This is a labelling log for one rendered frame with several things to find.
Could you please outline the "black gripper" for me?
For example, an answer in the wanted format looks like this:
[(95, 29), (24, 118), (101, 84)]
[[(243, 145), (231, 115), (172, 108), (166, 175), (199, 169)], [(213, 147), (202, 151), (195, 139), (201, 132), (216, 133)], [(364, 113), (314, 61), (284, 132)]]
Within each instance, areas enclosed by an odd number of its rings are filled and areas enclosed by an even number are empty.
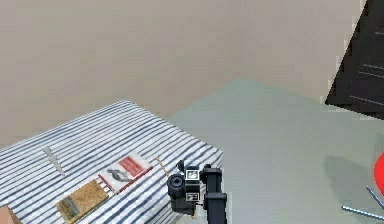
[(196, 169), (185, 169), (180, 160), (176, 167), (181, 174), (172, 174), (167, 180), (168, 195), (174, 212), (193, 216), (196, 210)]

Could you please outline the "tan pencil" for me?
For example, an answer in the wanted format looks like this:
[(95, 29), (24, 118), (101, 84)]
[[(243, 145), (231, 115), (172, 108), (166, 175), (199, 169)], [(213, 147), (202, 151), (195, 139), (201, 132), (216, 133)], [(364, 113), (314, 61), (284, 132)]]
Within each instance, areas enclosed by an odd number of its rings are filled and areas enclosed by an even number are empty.
[(165, 166), (163, 165), (163, 163), (162, 163), (162, 161), (160, 160), (160, 158), (159, 158), (159, 157), (156, 157), (155, 159), (156, 159), (156, 161), (158, 162), (158, 164), (160, 165), (161, 169), (163, 170), (165, 176), (166, 176), (167, 178), (169, 178), (169, 173), (168, 173), (168, 171), (166, 170), (166, 168), (165, 168)]

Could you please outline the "red and white book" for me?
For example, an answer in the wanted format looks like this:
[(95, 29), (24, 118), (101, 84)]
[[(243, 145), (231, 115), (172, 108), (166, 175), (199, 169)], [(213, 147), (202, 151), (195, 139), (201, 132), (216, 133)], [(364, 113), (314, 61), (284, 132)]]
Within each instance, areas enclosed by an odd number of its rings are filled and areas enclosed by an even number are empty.
[(153, 166), (136, 152), (107, 166), (98, 176), (116, 195), (147, 174)]

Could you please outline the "blue white striped bed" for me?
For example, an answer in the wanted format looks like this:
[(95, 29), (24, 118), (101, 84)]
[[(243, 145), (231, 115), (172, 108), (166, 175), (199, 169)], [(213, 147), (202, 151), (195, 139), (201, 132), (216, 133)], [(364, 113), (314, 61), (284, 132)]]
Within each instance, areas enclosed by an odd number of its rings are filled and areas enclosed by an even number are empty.
[[(43, 152), (58, 157), (62, 176)], [(167, 178), (176, 164), (219, 167), (223, 153), (130, 101), (120, 101), (0, 149), (0, 206), (23, 224), (65, 224), (55, 204), (107, 166), (136, 152), (153, 169), (121, 194), (110, 194), (77, 224), (171, 224)]]

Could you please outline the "brown book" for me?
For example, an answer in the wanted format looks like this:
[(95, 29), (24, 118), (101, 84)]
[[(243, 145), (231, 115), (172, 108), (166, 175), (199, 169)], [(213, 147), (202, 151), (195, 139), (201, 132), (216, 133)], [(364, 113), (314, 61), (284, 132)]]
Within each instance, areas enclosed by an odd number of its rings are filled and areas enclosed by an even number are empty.
[(55, 204), (66, 224), (75, 224), (109, 198), (96, 180), (92, 180)]

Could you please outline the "grey baseball bat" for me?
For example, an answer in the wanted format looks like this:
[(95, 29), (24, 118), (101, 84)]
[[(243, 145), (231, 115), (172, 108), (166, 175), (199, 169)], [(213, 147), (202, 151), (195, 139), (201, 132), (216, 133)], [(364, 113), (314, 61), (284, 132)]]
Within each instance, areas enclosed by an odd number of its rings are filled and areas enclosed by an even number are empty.
[(48, 160), (54, 165), (56, 170), (62, 175), (65, 175), (65, 172), (63, 171), (61, 164), (58, 161), (58, 157), (52, 153), (52, 150), (49, 147), (45, 147), (43, 149), (43, 152), (48, 156)]

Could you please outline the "brown box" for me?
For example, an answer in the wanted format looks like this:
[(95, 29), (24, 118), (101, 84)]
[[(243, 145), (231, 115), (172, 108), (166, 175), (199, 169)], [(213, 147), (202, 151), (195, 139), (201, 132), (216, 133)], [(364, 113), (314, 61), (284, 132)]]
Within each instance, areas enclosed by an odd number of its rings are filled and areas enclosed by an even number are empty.
[(0, 207), (0, 224), (22, 224), (8, 206)]

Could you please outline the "red chair with metal legs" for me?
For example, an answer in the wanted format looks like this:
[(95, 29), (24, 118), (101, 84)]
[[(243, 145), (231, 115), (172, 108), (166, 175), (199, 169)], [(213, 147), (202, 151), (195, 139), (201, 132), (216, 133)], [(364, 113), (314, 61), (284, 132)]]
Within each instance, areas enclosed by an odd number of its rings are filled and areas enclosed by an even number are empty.
[[(382, 198), (380, 198), (371, 187), (366, 186), (365, 189), (368, 191), (371, 197), (375, 200), (375, 202), (380, 206), (380, 208), (384, 211), (384, 152), (376, 159), (376, 162), (373, 167), (373, 178), (374, 178), (376, 187), (378, 188), (380, 194), (382, 195)], [(350, 213), (358, 214), (364, 217), (368, 217), (368, 218), (372, 218), (372, 219), (384, 222), (384, 216), (382, 215), (374, 214), (374, 213), (363, 211), (356, 208), (351, 208), (348, 206), (342, 206), (341, 209), (343, 211), (347, 211)]]

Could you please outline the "black cupboard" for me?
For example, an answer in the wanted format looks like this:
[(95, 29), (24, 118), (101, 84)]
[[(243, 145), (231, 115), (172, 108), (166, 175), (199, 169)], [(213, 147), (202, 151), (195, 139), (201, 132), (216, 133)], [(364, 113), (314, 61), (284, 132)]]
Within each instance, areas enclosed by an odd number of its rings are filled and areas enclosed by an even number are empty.
[(366, 0), (325, 104), (384, 120), (384, 0)]

